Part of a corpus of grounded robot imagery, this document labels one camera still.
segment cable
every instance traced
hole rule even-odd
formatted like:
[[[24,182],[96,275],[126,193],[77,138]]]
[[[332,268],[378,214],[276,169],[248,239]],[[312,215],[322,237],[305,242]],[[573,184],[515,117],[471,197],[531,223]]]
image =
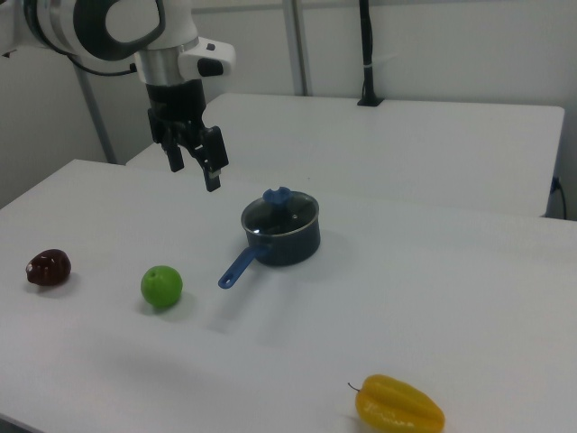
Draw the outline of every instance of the cable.
[[[80,63],[78,60],[74,59],[69,54],[66,54],[66,57],[68,57],[69,60],[72,62],[72,64],[74,64],[74,66],[76,66],[78,69],[84,70],[85,72],[87,72],[89,74],[97,75],[99,77],[121,77],[123,75],[130,75],[130,74],[133,74],[134,72],[136,72],[136,65],[134,63],[130,64],[129,69],[121,70],[120,72],[99,72],[97,70],[87,68],[86,66],[84,66],[82,63]]]
[[[565,200],[565,192],[563,191],[563,185],[561,185],[561,180],[558,177],[554,177],[551,181],[550,194],[553,194],[559,189],[561,192],[561,201],[563,202],[563,219],[567,219],[567,202]]]
[[[561,182],[559,182],[559,190],[561,191],[561,201],[563,202],[563,219],[567,219],[567,203],[565,202],[565,193],[563,192]]]

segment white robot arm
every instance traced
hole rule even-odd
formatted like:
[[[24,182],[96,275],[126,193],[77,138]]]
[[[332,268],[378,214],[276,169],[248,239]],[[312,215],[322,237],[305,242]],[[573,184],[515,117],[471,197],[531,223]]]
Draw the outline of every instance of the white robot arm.
[[[152,138],[161,143],[170,167],[184,167],[179,145],[197,159],[206,188],[220,186],[228,164],[220,129],[206,128],[202,79],[229,74],[234,47],[198,36],[192,0],[0,0],[0,54],[8,57],[20,45],[50,48],[74,58],[105,61],[135,58],[146,85]],[[138,13],[153,5],[156,26],[131,41],[111,35],[110,18],[123,7],[123,25],[138,27]]]

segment toy apple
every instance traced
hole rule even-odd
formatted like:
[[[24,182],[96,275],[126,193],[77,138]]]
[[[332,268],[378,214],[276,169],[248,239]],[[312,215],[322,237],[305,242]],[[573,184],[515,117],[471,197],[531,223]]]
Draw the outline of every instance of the toy apple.
[[[149,304],[163,309],[179,300],[182,279],[176,269],[163,265],[153,266],[142,276],[141,292]]]

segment table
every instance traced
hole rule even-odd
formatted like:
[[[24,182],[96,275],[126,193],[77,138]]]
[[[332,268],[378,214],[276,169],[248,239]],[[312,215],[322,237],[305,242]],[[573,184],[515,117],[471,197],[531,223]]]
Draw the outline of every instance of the table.
[[[577,226],[309,190],[321,246],[217,280],[264,187],[73,161],[0,210],[0,414],[46,433],[369,431],[354,391],[385,373],[445,433],[572,431]],[[25,264],[69,254],[37,291]],[[185,282],[154,311],[140,278]]]
[[[238,180],[367,198],[545,214],[563,110],[346,98],[226,94],[206,108]],[[202,177],[185,155],[186,174]],[[154,144],[127,165],[169,170]]]

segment blue handle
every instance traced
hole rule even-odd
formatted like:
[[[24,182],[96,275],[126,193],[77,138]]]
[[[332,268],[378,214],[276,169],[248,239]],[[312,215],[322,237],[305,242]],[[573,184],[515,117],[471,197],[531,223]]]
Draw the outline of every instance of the blue handle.
[[[218,286],[222,289],[230,289],[236,280],[243,275],[244,270],[251,264],[253,259],[262,256],[270,250],[269,246],[254,245],[244,248],[231,267],[228,268],[223,277],[218,281]]]

